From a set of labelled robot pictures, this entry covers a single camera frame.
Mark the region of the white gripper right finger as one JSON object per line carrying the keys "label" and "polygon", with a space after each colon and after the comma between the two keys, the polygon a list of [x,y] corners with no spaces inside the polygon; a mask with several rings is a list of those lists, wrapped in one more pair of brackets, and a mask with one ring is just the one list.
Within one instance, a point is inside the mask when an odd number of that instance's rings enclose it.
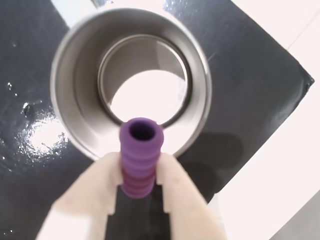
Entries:
{"label": "white gripper right finger", "polygon": [[161,153],[156,183],[162,186],[163,211],[169,214],[172,240],[225,240],[226,234],[178,160]]}

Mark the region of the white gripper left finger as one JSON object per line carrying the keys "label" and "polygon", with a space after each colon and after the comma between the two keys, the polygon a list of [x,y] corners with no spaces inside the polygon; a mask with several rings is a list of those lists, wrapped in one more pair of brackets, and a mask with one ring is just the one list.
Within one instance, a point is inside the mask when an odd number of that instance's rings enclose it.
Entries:
{"label": "white gripper left finger", "polygon": [[120,153],[91,164],[51,205],[38,240],[103,240],[123,182]]}

